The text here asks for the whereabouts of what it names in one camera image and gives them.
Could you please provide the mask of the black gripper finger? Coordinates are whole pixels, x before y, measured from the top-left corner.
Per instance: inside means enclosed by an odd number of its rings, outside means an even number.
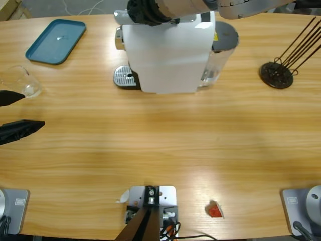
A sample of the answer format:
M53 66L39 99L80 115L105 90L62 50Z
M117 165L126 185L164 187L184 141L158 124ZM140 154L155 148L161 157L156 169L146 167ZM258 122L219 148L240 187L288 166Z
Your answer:
M1 145L29 136L45 125L43 120L19 120L1 125Z
M24 99L25 96L23 94L8 91L8 90L1 90L0 91L0 107L9 106L21 99Z

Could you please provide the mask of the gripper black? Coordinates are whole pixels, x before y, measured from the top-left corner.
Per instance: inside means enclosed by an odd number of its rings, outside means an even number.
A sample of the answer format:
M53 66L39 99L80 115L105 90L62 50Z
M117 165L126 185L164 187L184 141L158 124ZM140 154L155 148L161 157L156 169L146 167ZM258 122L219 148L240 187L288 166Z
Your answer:
M165 16L158 7L156 1L129 0L127 12L130 18L137 24L157 26L162 23L179 24L180 19Z

